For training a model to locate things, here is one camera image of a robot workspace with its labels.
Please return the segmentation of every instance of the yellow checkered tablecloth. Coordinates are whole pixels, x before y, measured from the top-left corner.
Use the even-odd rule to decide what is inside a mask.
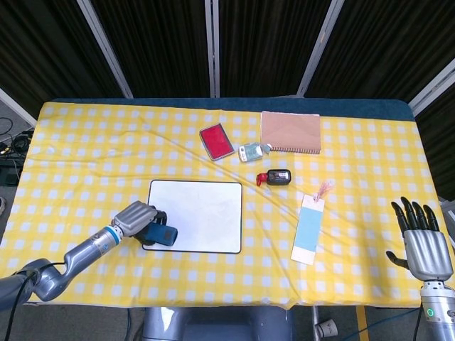
[[[239,254],[144,251],[126,238],[54,302],[419,305],[420,282],[385,256],[405,256],[391,200],[427,203],[443,225],[414,122],[323,117],[321,155],[271,153],[253,163],[209,159],[198,132],[218,122],[235,147],[260,140],[257,112],[45,104],[1,242],[0,276],[41,257],[61,261],[129,203],[146,202],[153,179],[238,181]],[[288,168],[293,181],[258,188],[256,174],[270,168]],[[336,185],[315,263],[296,263],[301,199],[329,179]]]

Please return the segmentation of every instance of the red notebook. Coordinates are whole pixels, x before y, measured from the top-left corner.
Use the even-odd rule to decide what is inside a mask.
[[[234,148],[226,135],[221,123],[199,131],[200,139],[213,161],[234,153]]]

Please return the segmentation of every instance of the cable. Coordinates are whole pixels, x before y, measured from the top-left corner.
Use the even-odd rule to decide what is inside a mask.
[[[129,331],[131,330],[131,312],[129,311],[129,308],[127,308],[127,312],[128,312],[128,324],[127,324],[127,333],[125,334],[125,341],[128,340]]]
[[[19,136],[19,135],[22,135],[25,131],[30,131],[30,130],[34,130],[35,127],[34,126],[31,126],[30,128],[24,130],[24,131],[21,131],[20,133],[17,133],[16,135],[13,135],[13,137],[16,137],[16,136]],[[6,140],[8,140],[9,138],[6,138],[6,139],[3,139],[3,140],[0,140],[0,143],[1,142],[5,142]]]
[[[11,329],[13,327],[14,313],[16,312],[17,303],[19,302],[19,298],[21,297],[22,291],[26,287],[27,282],[30,281],[33,278],[33,276],[37,275],[38,271],[44,270],[44,269],[49,268],[54,265],[62,265],[62,264],[65,264],[65,263],[57,262],[57,263],[49,263],[49,264],[43,265],[39,269],[36,269],[32,274],[27,276],[27,278],[22,283],[22,285],[17,293],[16,299],[14,300],[13,308],[11,309],[11,313],[9,314],[8,328],[6,329],[6,334],[5,334],[5,339],[4,339],[5,341],[9,340],[9,335],[11,334]]]
[[[351,339],[352,337],[354,336],[357,336],[358,334],[360,334],[361,332],[367,330],[367,329],[370,329],[372,327],[375,327],[376,325],[380,325],[381,323],[384,323],[384,322],[387,322],[387,321],[391,321],[391,320],[394,320],[396,318],[401,318],[402,316],[405,316],[407,314],[410,314],[410,313],[413,313],[415,312],[416,310],[419,310],[420,308],[415,308],[415,309],[412,309],[410,311],[407,311],[406,313],[403,313],[403,314],[399,314],[399,315],[395,315],[395,316],[392,316],[391,318],[385,318],[384,320],[381,320],[381,321],[377,321],[375,323],[373,323],[372,325],[369,325],[367,326],[366,328],[363,328],[362,330],[359,330],[358,332],[353,332],[351,335],[345,337],[344,339],[342,339],[341,341],[347,341],[349,339]]]
[[[413,341],[417,340],[417,332],[419,331],[419,325],[420,325],[420,318],[422,316],[422,310],[424,310],[423,303],[420,303],[419,315],[417,316],[417,322],[415,324],[415,329],[414,329],[414,337],[412,338]]]
[[[16,169],[16,176],[17,176],[17,180],[20,180],[21,177],[19,176],[19,171],[17,170],[17,166],[16,166],[16,162],[15,160],[11,159],[11,161],[13,161],[13,164],[14,164],[14,168]]]
[[[31,275],[28,275],[26,280],[22,283],[19,292],[17,293],[16,300],[14,300],[13,308],[11,309],[11,313],[9,314],[8,328],[6,329],[5,341],[9,340],[9,335],[11,334],[11,329],[13,327],[14,313],[16,312],[17,303],[19,302],[19,298],[21,297],[22,291],[26,287],[27,282],[30,281],[31,278],[35,275],[36,275],[35,272],[33,272]]]
[[[10,134],[7,134],[11,137],[11,149],[13,149],[14,153],[22,156],[23,158],[26,157],[28,151],[28,147],[30,146],[29,137],[26,135],[19,134],[14,139]]]
[[[7,130],[5,130],[3,133],[0,133],[0,135],[5,135],[6,133],[9,133],[10,130],[13,129],[13,120],[9,119],[8,117],[0,117],[0,119],[5,119],[5,120],[9,121],[9,123],[10,123],[9,128]]]

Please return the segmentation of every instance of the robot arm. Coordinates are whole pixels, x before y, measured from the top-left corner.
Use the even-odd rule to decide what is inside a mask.
[[[455,341],[455,292],[444,285],[454,273],[446,240],[430,207],[424,205],[422,209],[416,202],[411,205],[405,197],[401,201],[406,215],[396,202],[392,202],[392,207],[405,242],[407,260],[397,258],[391,251],[386,252],[387,257],[424,282],[420,296],[433,340]]]
[[[13,276],[0,279],[0,310],[9,309],[23,286],[18,304],[25,303],[34,292],[42,301],[59,296],[75,276],[97,259],[117,246],[123,237],[131,237],[153,222],[158,215],[154,207],[133,202],[108,225],[68,251],[65,256],[66,270],[61,274],[47,259],[37,259],[25,265]]]

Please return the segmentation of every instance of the spiral binding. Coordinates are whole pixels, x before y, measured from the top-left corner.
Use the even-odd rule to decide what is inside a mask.
[[[289,147],[272,147],[271,151],[287,151],[290,153],[320,154],[317,149],[289,148]]]

